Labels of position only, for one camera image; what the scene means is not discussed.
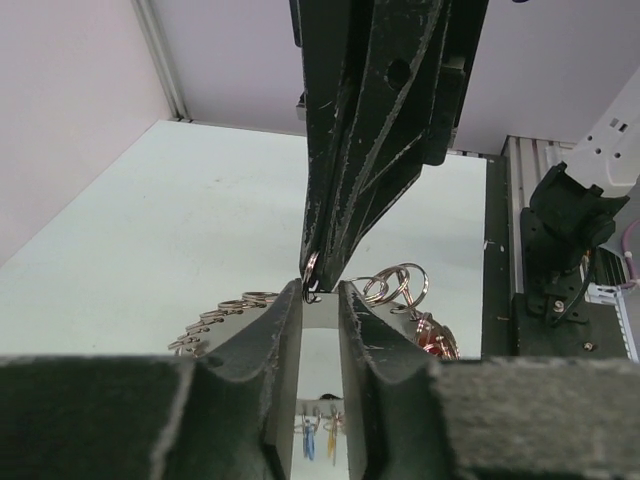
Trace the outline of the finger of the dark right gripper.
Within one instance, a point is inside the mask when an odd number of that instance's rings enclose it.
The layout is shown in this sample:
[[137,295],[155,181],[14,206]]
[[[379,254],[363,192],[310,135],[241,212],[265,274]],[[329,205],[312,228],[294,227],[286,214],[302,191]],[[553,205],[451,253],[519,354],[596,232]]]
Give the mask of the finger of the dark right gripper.
[[330,218],[337,157],[354,87],[360,34],[370,22],[368,1],[292,1],[295,45],[302,58],[308,179],[300,272],[310,290],[331,290],[340,272],[329,268]]
[[488,4],[358,1],[317,160],[317,288],[452,146]]

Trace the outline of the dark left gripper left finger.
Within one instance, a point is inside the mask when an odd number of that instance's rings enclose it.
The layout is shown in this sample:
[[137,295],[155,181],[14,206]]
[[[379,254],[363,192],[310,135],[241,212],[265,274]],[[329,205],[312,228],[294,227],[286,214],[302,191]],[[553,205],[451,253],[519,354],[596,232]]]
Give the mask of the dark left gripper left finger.
[[201,357],[1,361],[5,479],[286,479],[302,286]]

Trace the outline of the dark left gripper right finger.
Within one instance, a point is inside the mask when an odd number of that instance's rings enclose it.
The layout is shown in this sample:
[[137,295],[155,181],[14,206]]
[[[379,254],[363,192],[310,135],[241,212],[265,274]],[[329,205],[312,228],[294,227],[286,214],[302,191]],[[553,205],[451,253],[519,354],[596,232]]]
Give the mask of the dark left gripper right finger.
[[353,479],[635,479],[639,367],[625,360],[442,361],[338,290]]

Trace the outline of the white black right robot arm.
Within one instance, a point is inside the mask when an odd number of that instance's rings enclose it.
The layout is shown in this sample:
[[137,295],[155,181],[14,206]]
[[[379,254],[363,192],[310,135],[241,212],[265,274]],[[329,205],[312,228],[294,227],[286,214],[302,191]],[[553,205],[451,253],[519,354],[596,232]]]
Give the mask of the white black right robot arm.
[[[303,297],[333,289],[364,236],[453,144],[486,1],[294,1],[308,146]],[[587,305],[602,245],[628,196],[552,166],[513,206],[511,168],[487,167],[481,352],[618,357],[613,317]]]

